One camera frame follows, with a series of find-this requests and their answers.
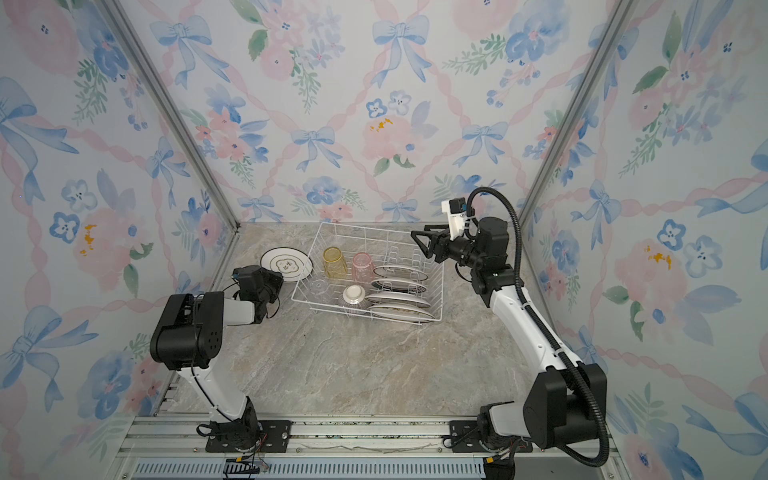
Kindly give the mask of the white plate dark rim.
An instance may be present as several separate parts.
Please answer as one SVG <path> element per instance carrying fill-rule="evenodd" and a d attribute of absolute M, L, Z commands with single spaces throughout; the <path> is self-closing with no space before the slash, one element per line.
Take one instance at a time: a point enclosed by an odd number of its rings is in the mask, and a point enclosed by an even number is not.
<path fill-rule="evenodd" d="M 286 282 L 304 280 L 314 270 L 310 257 L 303 251 L 291 247 L 272 248 L 262 254 L 259 263 L 262 268 L 281 273 Z"/>

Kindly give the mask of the white plate green red rim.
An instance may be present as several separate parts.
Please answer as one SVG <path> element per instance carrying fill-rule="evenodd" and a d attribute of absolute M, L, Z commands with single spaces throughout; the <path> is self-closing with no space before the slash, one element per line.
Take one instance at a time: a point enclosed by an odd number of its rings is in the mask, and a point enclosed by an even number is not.
<path fill-rule="evenodd" d="M 371 286 L 375 289 L 421 294 L 427 291 L 427 287 L 422 283 L 407 278 L 377 278 L 371 282 Z"/>

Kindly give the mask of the white plate gold rim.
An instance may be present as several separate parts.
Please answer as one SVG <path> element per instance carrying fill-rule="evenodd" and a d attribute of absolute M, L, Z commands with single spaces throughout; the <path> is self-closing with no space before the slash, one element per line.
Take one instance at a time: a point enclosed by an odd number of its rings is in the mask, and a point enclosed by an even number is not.
<path fill-rule="evenodd" d="M 381 278 L 402 278 L 415 282 L 424 282 L 429 276 L 424 271 L 407 265 L 386 264 L 377 266 L 373 272 Z"/>

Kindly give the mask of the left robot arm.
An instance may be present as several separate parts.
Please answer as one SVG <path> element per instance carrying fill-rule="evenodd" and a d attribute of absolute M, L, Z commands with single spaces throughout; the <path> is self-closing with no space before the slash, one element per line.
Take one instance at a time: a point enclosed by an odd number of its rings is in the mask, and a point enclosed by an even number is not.
<path fill-rule="evenodd" d="M 209 420 L 196 427 L 208 452 L 250 452 L 268 437 L 252 400 L 217 360 L 228 326 L 258 325 L 279 301 L 281 273 L 259 265 L 233 270 L 238 290 L 177 293 L 168 297 L 150 340 L 151 358 L 179 373 L 207 407 Z"/>

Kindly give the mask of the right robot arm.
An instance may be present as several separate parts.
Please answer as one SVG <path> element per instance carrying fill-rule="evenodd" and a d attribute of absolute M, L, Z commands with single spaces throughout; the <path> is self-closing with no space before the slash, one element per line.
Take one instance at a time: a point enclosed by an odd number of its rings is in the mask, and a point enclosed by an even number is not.
<path fill-rule="evenodd" d="M 518 266 L 508 262 L 506 221 L 480 220 L 474 238 L 454 235 L 442 225 L 428 225 L 410 236 L 426 258 L 469 268 L 473 290 L 508 329 L 529 368 L 531 386 L 523 401 L 482 408 L 482 441 L 493 445 L 503 439 L 528 439 L 585 465 L 602 465 L 610 452 L 607 376 L 600 366 L 587 365 L 572 352 L 533 304 Z"/>

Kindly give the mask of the clear glass cup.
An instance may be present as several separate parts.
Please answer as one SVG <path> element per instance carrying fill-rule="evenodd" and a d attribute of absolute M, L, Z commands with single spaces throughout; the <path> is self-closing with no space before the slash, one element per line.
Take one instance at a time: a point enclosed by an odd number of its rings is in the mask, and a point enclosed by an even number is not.
<path fill-rule="evenodd" d="M 326 303 L 332 298 L 332 288 L 326 278 L 313 278 L 308 282 L 308 299 L 311 302 Z"/>

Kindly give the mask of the pink glass cup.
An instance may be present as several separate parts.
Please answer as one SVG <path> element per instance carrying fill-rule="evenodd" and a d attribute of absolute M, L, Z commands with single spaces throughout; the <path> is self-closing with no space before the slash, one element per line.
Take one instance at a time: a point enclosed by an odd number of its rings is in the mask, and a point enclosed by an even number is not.
<path fill-rule="evenodd" d="M 376 278 L 373 258 L 366 252 L 358 252 L 352 259 L 352 278 L 356 283 L 369 284 Z"/>

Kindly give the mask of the yellow glass cup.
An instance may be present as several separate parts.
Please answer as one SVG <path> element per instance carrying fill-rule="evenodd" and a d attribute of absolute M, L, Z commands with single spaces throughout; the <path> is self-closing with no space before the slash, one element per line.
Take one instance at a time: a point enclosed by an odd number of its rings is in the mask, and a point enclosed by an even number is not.
<path fill-rule="evenodd" d="M 322 255 L 324 273 L 329 279 L 345 279 L 348 275 L 348 266 L 343 252 L 336 246 L 331 246 L 323 251 Z"/>

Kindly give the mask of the white plate front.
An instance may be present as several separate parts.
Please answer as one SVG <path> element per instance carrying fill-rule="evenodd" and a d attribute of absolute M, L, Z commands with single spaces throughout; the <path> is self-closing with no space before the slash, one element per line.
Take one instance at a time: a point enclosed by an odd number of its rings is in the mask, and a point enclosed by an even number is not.
<path fill-rule="evenodd" d="M 428 311 L 405 303 L 385 303 L 372 305 L 369 311 L 382 318 L 406 322 L 432 322 L 435 317 Z"/>

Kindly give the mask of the striped ceramic bowl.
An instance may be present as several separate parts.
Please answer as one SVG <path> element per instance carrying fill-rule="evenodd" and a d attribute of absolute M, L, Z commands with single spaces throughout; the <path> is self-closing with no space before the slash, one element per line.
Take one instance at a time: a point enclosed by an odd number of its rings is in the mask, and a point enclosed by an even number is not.
<path fill-rule="evenodd" d="M 345 305 L 360 308 L 366 300 L 366 290 L 359 284 L 347 286 L 342 292 L 342 301 Z"/>

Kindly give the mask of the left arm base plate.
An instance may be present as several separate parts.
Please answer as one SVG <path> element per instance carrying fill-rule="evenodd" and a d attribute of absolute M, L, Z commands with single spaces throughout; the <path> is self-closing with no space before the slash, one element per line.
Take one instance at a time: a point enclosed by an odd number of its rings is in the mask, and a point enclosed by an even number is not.
<path fill-rule="evenodd" d="M 291 437 L 288 420 L 257 421 L 254 426 L 228 422 L 200 424 L 206 453 L 285 453 Z"/>

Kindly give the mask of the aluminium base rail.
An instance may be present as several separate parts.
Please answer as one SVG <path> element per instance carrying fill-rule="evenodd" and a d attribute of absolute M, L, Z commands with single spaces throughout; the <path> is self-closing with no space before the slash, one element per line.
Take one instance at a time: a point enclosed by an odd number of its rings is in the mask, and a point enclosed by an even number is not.
<path fill-rule="evenodd" d="M 164 412 L 134 420 L 109 479 L 625 479 L 611 449 L 586 467 L 528 440 L 481 442 L 470 417 L 264 414 L 246 453 L 207 445 L 206 417 Z"/>

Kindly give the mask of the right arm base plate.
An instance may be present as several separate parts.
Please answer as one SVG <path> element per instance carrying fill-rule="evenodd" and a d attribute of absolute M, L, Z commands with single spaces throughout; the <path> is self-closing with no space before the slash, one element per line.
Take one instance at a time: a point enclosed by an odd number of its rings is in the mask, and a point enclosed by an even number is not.
<path fill-rule="evenodd" d="M 502 436 L 489 424 L 477 420 L 452 420 L 449 433 L 443 437 L 442 445 L 453 453 L 497 454 L 511 446 L 519 453 L 531 453 L 534 448 L 527 437 Z"/>

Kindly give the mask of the right aluminium corner post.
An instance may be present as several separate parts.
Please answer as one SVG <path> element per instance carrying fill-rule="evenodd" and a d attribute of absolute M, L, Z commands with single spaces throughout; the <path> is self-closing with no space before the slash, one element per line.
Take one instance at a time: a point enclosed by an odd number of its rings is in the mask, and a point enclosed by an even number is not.
<path fill-rule="evenodd" d="M 636 6 L 637 1 L 634 0 L 619 0 L 614 4 L 614 9 L 605 23 L 605 29 L 598 38 L 597 47 L 587 63 L 583 78 L 574 90 L 574 95 L 565 110 L 561 128 L 555 136 L 552 146 L 545 156 L 532 188 L 526 197 L 525 206 L 519 216 L 522 228 L 527 227 L 533 222 L 533 215 L 538 201 L 544 193 L 561 155 L 566 150 L 566 145 L 571 135 L 577 130 L 581 116 L 591 101 L 596 85 L 605 72 L 612 55 L 615 53 L 620 37 L 627 29 L 627 24 Z"/>

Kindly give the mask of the aluminium corner post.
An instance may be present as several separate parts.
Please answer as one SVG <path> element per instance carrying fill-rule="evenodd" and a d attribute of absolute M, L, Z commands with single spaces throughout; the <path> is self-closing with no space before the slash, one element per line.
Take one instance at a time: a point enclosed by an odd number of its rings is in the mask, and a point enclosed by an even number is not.
<path fill-rule="evenodd" d="M 533 222 L 533 215 L 538 201 L 544 193 L 561 155 L 566 150 L 566 145 L 571 135 L 577 130 L 581 116 L 591 101 L 596 85 L 605 72 L 612 55 L 615 53 L 620 37 L 627 29 L 627 24 L 636 6 L 637 1 L 634 0 L 619 0 L 614 4 L 614 9 L 605 23 L 605 29 L 598 38 L 597 47 L 587 63 L 583 78 L 574 90 L 574 95 L 565 110 L 561 128 L 555 136 L 552 146 L 545 156 L 532 188 L 526 197 L 525 206 L 519 216 L 522 228 L 527 227 Z"/>
<path fill-rule="evenodd" d="M 96 1 L 96 6 L 124 48 L 128 59 L 138 70 L 142 82 L 146 85 L 148 93 L 160 111 L 162 119 L 166 122 L 195 173 L 199 176 L 213 203 L 223 214 L 225 223 L 234 232 L 237 232 L 240 222 L 236 219 L 233 209 L 216 182 L 213 171 L 200 154 L 192 133 L 187 128 L 180 110 L 162 82 L 159 71 L 139 39 L 124 8 L 119 1 Z"/>

